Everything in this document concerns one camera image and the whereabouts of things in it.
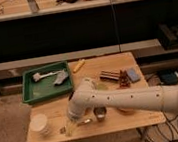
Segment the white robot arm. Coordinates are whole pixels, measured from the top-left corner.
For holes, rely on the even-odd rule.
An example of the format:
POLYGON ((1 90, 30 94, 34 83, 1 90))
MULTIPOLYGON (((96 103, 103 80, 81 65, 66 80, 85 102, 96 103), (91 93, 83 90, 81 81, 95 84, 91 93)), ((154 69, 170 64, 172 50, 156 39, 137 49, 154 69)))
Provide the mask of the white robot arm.
POLYGON ((92 78, 83 78, 69 97, 67 118, 80 120, 87 108, 133 108, 161 111, 178 115, 178 86, 148 86, 141 88, 98 90, 92 78))

